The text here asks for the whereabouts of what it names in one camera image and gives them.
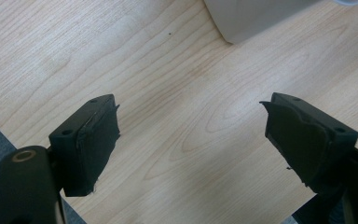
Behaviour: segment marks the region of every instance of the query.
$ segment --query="light wood tabletop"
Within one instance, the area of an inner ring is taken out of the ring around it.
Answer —
[[[313,196],[265,138],[273,92],[358,131],[358,6],[322,1],[239,45],[201,0],[0,1],[0,130],[17,147],[113,93],[122,136],[88,223],[280,223]]]

